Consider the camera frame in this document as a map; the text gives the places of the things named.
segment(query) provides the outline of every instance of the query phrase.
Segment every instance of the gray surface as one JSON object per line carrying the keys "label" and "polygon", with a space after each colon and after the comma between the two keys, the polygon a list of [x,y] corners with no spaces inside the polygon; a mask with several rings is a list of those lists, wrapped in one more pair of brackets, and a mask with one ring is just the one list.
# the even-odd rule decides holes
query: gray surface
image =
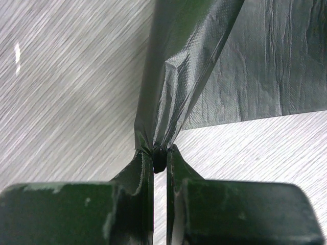
{"label": "gray surface", "polygon": [[[0,189],[108,180],[132,159],[152,7],[0,1]],[[298,184],[327,232],[326,112],[182,131],[177,145],[206,178]],[[155,189],[154,244],[165,244],[165,173]]]}

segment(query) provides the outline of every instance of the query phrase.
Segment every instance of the chipped paint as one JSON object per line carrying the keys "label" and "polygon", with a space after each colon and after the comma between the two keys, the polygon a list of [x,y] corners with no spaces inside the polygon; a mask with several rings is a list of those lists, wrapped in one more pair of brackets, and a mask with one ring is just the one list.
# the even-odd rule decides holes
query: chipped paint
{"label": "chipped paint", "polygon": [[68,185],[111,185],[112,181],[95,181],[95,182],[70,182]]}
{"label": "chipped paint", "polygon": [[91,201],[91,198],[87,198],[85,199],[85,206],[87,207],[88,206],[88,203]]}
{"label": "chipped paint", "polygon": [[6,189],[4,189],[4,191],[1,193],[1,195],[4,194],[4,193],[6,193],[6,192],[10,192],[10,191],[12,191],[12,190],[18,190],[18,189],[21,189],[21,188],[23,188],[23,187],[26,187],[26,185],[27,185],[27,184],[14,184],[14,185],[10,185],[10,186],[8,186]]}
{"label": "chipped paint", "polygon": [[57,194],[67,183],[32,183],[26,185],[24,191],[52,190],[53,194]]}
{"label": "chipped paint", "polygon": [[243,220],[243,221],[246,221],[246,216],[245,216],[245,213],[244,212],[241,212],[239,214],[239,219]]}
{"label": "chipped paint", "polygon": [[103,234],[103,238],[105,240],[108,240],[109,239],[109,233],[110,233],[110,224],[111,224],[111,216],[112,216],[112,213],[109,212],[108,215],[107,215],[107,218],[106,218],[106,221],[102,227],[102,234]]}
{"label": "chipped paint", "polygon": [[143,154],[141,155],[141,158],[142,158],[142,171],[141,171],[141,176],[139,178],[139,183],[138,183],[138,186],[135,190],[135,193],[132,194],[132,196],[134,195],[137,195],[140,193],[141,189],[142,189],[142,183],[143,183],[143,179],[144,179],[144,169],[145,169],[145,159],[143,157]]}

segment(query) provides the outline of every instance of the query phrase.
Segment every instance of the green painted metal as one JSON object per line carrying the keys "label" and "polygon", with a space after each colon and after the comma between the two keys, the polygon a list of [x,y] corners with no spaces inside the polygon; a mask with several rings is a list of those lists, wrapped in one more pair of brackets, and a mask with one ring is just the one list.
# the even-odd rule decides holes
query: green painted metal
{"label": "green painted metal", "polygon": [[297,186],[204,180],[175,145],[167,170],[167,244],[323,244]]}
{"label": "green painted metal", "polygon": [[0,244],[152,244],[152,159],[112,181],[31,183],[0,195]]}

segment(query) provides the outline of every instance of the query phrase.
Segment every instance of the folded plastic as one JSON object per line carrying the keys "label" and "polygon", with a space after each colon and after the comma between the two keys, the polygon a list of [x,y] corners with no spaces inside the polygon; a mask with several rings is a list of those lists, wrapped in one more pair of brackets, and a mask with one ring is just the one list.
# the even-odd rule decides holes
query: folded plastic
{"label": "folded plastic", "polygon": [[135,120],[136,149],[150,155],[160,149],[165,154],[172,145],[242,4],[243,0],[157,0]]}

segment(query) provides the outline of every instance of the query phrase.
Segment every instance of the plastic sheet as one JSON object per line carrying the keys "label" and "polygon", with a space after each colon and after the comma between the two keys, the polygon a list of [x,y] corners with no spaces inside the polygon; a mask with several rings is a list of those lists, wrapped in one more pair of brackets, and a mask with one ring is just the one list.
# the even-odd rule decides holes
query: plastic sheet
{"label": "plastic sheet", "polygon": [[135,120],[137,149],[148,154],[158,150],[163,152],[159,159],[165,158],[206,85],[242,4],[243,0],[156,2]]}
{"label": "plastic sheet", "polygon": [[327,109],[327,1],[246,0],[183,128]]}
{"label": "plastic sheet", "polygon": [[157,1],[135,120],[157,172],[182,128],[327,109],[327,0],[242,4]]}

